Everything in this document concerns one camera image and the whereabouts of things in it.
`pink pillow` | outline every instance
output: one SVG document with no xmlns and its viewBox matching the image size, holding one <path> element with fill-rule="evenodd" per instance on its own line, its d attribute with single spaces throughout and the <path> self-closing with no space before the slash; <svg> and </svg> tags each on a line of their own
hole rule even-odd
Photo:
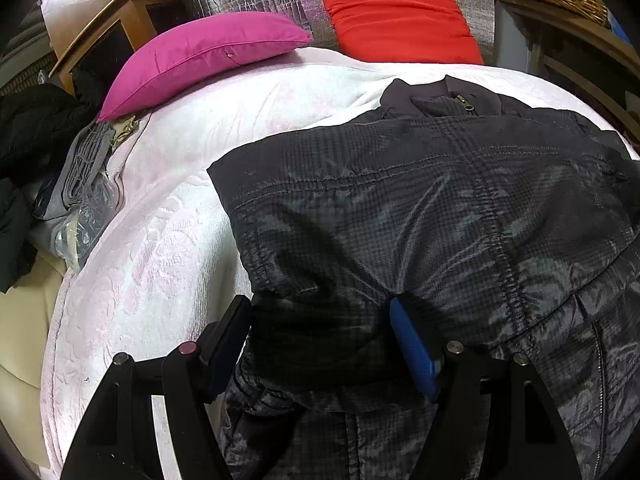
<svg viewBox="0 0 640 480">
<path fill-rule="evenodd" d="M 127 60 L 98 121 L 159 105 L 207 77 L 290 52 L 311 39 L 309 32 L 272 12 L 230 12 L 179 25 Z"/>
</svg>

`red pillow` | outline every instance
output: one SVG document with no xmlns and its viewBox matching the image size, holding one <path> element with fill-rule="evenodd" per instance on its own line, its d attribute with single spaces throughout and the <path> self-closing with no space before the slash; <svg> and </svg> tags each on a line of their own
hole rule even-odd
<svg viewBox="0 0 640 480">
<path fill-rule="evenodd" d="M 323 0 L 350 57 L 372 62 L 484 64 L 455 0 Z"/>
</svg>

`white blanket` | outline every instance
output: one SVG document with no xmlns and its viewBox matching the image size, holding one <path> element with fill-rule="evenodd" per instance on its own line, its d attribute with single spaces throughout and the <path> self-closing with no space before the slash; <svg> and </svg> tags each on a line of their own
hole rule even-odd
<svg viewBox="0 0 640 480">
<path fill-rule="evenodd" d="M 166 355 L 197 338 L 250 285 L 209 165 L 241 144 L 287 130 L 341 124 L 375 108 L 396 78 L 445 75 L 533 107 L 575 110 L 612 129 L 573 95 L 519 72 L 471 65 L 363 63 L 330 50 L 299 49 L 208 80 L 153 111 L 122 170 L 124 208 L 84 269 L 65 276 L 49 330 L 42 423 L 59 476 L 82 414 L 120 351 Z M 166 480 L 179 473 L 163 404 L 154 400 Z"/>
</svg>

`metal screw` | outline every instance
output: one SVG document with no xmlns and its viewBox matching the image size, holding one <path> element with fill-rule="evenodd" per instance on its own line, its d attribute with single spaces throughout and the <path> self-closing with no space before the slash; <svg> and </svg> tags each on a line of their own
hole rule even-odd
<svg viewBox="0 0 640 480">
<path fill-rule="evenodd" d="M 118 352 L 113 356 L 113 364 L 115 364 L 116 366 L 122 366 L 128 360 L 129 354 L 127 354 L 126 352 Z"/>
<path fill-rule="evenodd" d="M 193 341 L 185 341 L 178 346 L 178 352 L 182 355 L 193 354 L 198 349 L 198 345 Z"/>
<path fill-rule="evenodd" d="M 465 346 L 460 341 L 449 341 L 447 350 L 452 354 L 462 354 L 465 351 Z"/>
<path fill-rule="evenodd" d="M 529 358 L 522 352 L 516 352 L 513 355 L 513 362 L 520 366 L 526 366 L 529 364 Z"/>
</svg>

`beige leather seat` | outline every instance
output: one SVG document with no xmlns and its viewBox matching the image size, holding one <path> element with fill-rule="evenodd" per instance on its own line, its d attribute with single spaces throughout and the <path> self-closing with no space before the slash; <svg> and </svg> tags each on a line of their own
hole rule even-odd
<svg viewBox="0 0 640 480">
<path fill-rule="evenodd" d="M 0 294 L 0 420 L 25 459 L 49 467 L 40 376 L 63 260 L 39 251 L 31 272 Z"/>
</svg>

